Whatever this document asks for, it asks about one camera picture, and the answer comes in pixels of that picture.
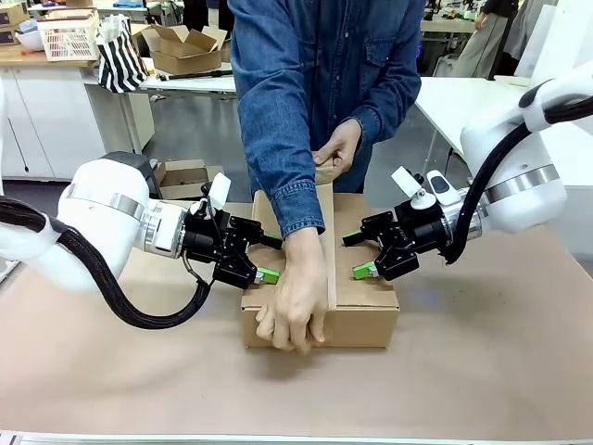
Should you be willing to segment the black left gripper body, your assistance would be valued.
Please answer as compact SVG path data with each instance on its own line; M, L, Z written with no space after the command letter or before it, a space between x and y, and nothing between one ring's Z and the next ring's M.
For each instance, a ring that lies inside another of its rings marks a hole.
M233 215L224 210L188 210L183 219L183 263L216 263L226 256L246 255L250 246L230 229Z

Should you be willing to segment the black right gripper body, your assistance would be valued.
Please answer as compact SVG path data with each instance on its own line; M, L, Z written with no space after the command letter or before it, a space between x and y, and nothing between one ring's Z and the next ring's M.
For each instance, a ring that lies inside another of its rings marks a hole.
M386 247L422 254L438 249L449 241L449 229L441 207L435 203L425 210L415 210L410 202L394 207L395 221L385 241Z

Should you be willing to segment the person's right hand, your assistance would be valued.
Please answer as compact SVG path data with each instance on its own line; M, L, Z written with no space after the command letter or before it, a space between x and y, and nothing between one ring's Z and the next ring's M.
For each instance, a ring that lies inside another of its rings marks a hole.
M325 341L328 278L323 258L288 261L274 296L256 317L256 335L278 350L307 354Z

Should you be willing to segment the person's left hand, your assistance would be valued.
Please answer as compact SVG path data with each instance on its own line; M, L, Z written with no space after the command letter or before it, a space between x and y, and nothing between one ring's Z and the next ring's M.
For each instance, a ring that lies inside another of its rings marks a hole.
M361 141L361 126L355 119L340 123L332 133L328 142L313 153L317 166L326 162L332 163L332 179L348 172Z

